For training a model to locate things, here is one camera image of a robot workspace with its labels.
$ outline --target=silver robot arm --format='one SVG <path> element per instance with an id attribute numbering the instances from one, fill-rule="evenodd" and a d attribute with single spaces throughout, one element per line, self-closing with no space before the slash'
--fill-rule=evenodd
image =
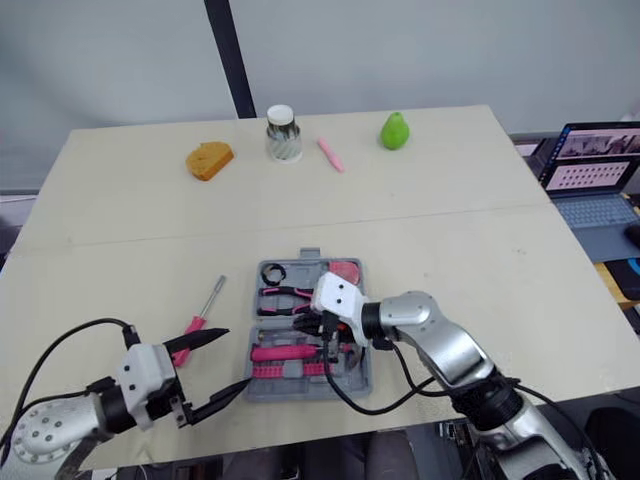
<path id="1" fill-rule="evenodd" d="M 206 345 L 227 329 L 200 330 L 162 345 L 135 343 L 117 370 L 86 396 L 34 405 L 15 423 L 0 480 L 67 480 L 91 451 L 134 427 L 146 430 L 173 414 L 178 427 L 195 425 L 226 407 L 249 380 L 235 383 L 193 409 L 185 402 L 171 355 Z"/>
<path id="2" fill-rule="evenodd" d="M 326 273 L 311 305 L 348 324 L 361 346 L 385 338 L 413 346 L 450 392 L 454 409 L 469 418 L 481 441 L 491 448 L 507 478 L 524 478 L 556 464 L 580 480 L 590 479 L 585 460 L 514 390 L 471 335 L 442 314 L 431 295 L 413 291 L 370 302 L 354 285 Z"/>

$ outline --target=black ring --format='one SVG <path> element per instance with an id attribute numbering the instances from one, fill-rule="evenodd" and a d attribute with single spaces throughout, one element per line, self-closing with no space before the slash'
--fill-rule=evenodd
<path id="1" fill-rule="evenodd" d="M 274 270 L 278 270 L 280 272 L 280 275 L 282 275 L 279 280 L 269 280 L 269 278 L 267 277 L 267 275 L 269 275 Z M 279 263 L 269 263 L 262 269 L 262 272 L 260 272 L 260 276 L 262 277 L 262 281 L 265 284 L 269 285 L 270 287 L 277 287 L 278 285 L 280 285 L 280 282 L 282 282 L 282 280 L 287 278 L 287 272 Z"/>

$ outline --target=laptop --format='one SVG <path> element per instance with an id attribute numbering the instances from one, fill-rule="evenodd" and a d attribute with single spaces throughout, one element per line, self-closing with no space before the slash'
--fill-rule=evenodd
<path id="1" fill-rule="evenodd" d="M 639 222 L 620 195 L 640 164 L 640 122 L 568 124 L 540 183 L 594 262 L 640 257 L 624 235 Z"/>

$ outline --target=laptop keyboard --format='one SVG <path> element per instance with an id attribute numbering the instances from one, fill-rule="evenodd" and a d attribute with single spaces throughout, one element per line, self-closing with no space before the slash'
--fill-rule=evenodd
<path id="1" fill-rule="evenodd" d="M 619 195 L 562 199 L 555 205 L 570 228 L 606 227 L 638 220 L 631 205 Z"/>

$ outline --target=pink screwdriver handle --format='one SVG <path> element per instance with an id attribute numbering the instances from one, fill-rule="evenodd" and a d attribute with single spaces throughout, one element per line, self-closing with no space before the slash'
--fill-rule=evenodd
<path id="1" fill-rule="evenodd" d="M 269 362 L 271 360 L 298 360 L 311 358 L 318 352 L 313 345 L 292 345 L 284 347 L 256 347 L 251 350 L 252 362 Z"/>
<path id="2" fill-rule="evenodd" d="M 202 330 L 202 327 L 204 327 L 205 323 L 207 323 L 207 321 L 204 318 L 198 315 L 194 315 L 193 320 L 191 320 L 191 324 L 184 331 L 184 334 L 186 335 L 187 333 L 195 332 L 196 330 Z M 188 348 L 185 348 L 184 350 L 180 350 L 179 352 L 174 353 L 173 364 L 176 367 L 181 367 L 187 362 L 190 354 L 191 354 L 191 350 L 189 350 Z"/>

